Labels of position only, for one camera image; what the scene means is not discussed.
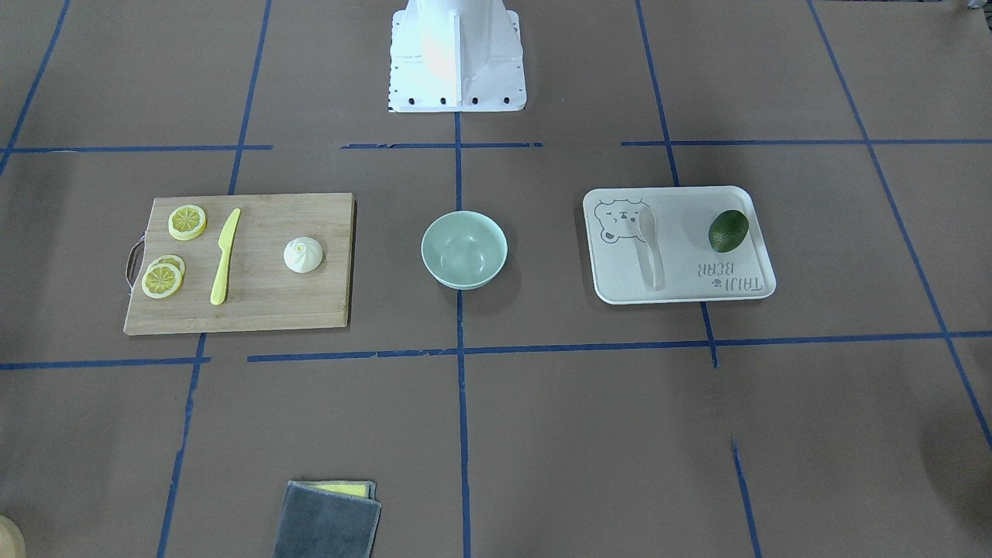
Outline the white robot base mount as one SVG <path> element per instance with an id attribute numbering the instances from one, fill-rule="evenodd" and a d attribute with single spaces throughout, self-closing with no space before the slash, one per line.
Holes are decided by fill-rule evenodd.
<path id="1" fill-rule="evenodd" d="M 387 110 L 521 111 L 521 25 L 502 1 L 408 1 L 391 25 Z"/>

